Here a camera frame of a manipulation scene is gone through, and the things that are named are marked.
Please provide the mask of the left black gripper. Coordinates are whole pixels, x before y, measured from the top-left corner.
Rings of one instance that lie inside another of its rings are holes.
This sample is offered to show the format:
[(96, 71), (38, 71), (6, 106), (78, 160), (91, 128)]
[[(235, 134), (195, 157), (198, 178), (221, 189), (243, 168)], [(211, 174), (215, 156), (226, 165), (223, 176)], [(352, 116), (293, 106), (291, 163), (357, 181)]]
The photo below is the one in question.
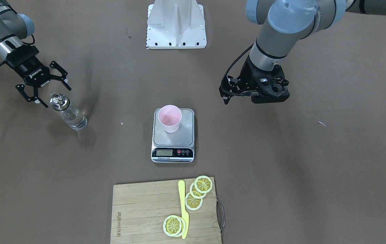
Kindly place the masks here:
[(232, 85), (229, 78), (224, 76), (219, 86), (219, 94), (223, 99), (224, 105), (230, 102), (232, 97), (243, 97), (244, 92), (250, 92), (253, 103), (277, 103), (284, 102), (290, 96), (287, 86), (289, 81), (285, 78), (283, 68), (275, 64), (271, 71), (265, 71), (257, 68), (248, 57), (241, 68), (238, 76), (238, 88), (232, 91)]

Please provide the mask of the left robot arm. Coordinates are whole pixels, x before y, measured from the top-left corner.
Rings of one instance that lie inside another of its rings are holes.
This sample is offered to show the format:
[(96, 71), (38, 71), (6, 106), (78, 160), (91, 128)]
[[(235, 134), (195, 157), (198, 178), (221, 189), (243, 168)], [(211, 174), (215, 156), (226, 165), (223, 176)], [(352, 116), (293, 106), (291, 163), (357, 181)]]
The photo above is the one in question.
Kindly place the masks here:
[(290, 96), (280, 62), (297, 41), (328, 29), (346, 12), (386, 16), (386, 0), (248, 0), (247, 19), (262, 25), (240, 75), (224, 73), (219, 87), (224, 104), (248, 96), (255, 104), (280, 103)]

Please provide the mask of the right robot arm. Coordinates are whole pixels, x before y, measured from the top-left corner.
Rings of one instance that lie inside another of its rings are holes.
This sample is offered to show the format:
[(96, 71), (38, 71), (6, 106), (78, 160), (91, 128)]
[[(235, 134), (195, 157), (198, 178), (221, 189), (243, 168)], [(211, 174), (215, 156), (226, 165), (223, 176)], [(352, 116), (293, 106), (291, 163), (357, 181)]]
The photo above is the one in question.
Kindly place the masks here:
[(34, 43), (25, 43), (23, 39), (35, 33), (33, 21), (24, 14), (18, 14), (7, 0), (0, 0), (0, 66), (7, 64), (23, 82), (15, 88), (27, 102), (40, 103), (38, 90), (51, 80), (60, 81), (65, 88), (68, 85), (67, 71), (56, 61), (44, 65), (37, 58), (39, 53)]

